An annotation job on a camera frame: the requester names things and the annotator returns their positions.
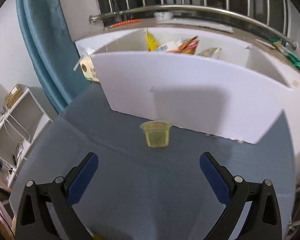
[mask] shelf unit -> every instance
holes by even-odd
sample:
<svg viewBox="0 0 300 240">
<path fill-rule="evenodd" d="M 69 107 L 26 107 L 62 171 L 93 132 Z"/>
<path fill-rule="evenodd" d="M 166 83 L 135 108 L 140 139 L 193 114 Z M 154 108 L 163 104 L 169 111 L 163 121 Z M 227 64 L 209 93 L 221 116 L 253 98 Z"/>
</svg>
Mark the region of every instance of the shelf unit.
<svg viewBox="0 0 300 240">
<path fill-rule="evenodd" d="M 21 97 L 0 121 L 0 159 L 6 168 L 12 169 L 10 174 L 9 170 L 2 168 L 0 187 L 12 188 L 17 178 L 16 174 L 20 173 L 37 139 L 51 123 L 52 119 L 40 106 L 31 90 L 23 87 Z"/>
</svg>

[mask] silver screw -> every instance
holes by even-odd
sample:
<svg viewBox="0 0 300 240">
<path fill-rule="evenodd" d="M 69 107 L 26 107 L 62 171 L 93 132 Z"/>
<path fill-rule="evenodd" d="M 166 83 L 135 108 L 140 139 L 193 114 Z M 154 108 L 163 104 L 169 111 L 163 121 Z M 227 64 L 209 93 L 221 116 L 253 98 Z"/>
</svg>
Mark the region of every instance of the silver screw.
<svg viewBox="0 0 300 240">
<path fill-rule="evenodd" d="M 61 182 L 63 182 L 63 177 L 57 177 L 54 181 L 56 183 L 61 183 Z"/>
<path fill-rule="evenodd" d="M 26 184 L 27 187 L 31 187 L 33 185 L 33 181 L 32 180 L 29 180 Z"/>
<path fill-rule="evenodd" d="M 241 178 L 240 176 L 235 176 L 235 177 L 234 177 L 234 180 L 235 180 L 236 182 L 238 182 L 238 183 L 243 182 L 243 178 Z"/>
<path fill-rule="evenodd" d="M 271 182 L 271 180 L 266 179 L 266 180 L 265 180 L 265 184 L 266 184 L 267 186 L 271 186 L 271 185 L 272 185 L 272 182 Z"/>
</svg>

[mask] blue table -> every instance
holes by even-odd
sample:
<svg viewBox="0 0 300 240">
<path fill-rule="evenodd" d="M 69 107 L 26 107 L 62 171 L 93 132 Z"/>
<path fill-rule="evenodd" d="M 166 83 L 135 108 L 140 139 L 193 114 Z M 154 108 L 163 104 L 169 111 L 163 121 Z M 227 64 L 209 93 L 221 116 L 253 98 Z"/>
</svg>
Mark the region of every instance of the blue table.
<svg viewBox="0 0 300 240">
<path fill-rule="evenodd" d="M 202 240 L 224 209 L 199 167 L 209 151 L 233 175 L 246 181 L 270 179 L 286 233 L 295 194 L 293 148 L 285 114 L 256 144 L 172 127 L 166 148 L 149 148 L 139 125 L 145 119 L 114 112 L 99 84 L 91 84 L 38 142 L 15 182 L 10 203 L 18 211 L 25 183 L 65 176 L 88 152 L 99 168 L 73 208 L 82 223 L 106 239 Z M 52 219 L 65 233 L 51 205 Z M 233 232 L 239 234 L 249 205 Z"/>
</svg>

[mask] plastic cup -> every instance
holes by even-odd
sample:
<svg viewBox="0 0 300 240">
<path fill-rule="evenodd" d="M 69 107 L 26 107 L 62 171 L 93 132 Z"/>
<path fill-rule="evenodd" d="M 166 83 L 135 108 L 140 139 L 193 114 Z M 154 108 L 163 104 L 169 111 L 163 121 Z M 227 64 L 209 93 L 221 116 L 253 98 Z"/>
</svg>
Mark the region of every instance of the plastic cup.
<svg viewBox="0 0 300 240">
<path fill-rule="evenodd" d="M 140 125 L 145 131 L 149 147 L 166 147 L 169 144 L 170 124 L 164 121 L 149 121 Z"/>
</svg>

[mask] teal curtain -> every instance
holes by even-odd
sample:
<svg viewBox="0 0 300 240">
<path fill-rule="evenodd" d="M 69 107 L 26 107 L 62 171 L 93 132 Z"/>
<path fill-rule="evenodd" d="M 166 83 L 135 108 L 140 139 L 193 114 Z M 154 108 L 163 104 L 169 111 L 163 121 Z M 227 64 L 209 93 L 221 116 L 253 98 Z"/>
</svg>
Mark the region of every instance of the teal curtain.
<svg viewBox="0 0 300 240">
<path fill-rule="evenodd" d="M 51 104 L 61 113 L 87 86 L 73 71 L 79 56 L 59 0 L 17 0 L 22 36 L 34 70 Z"/>
</svg>

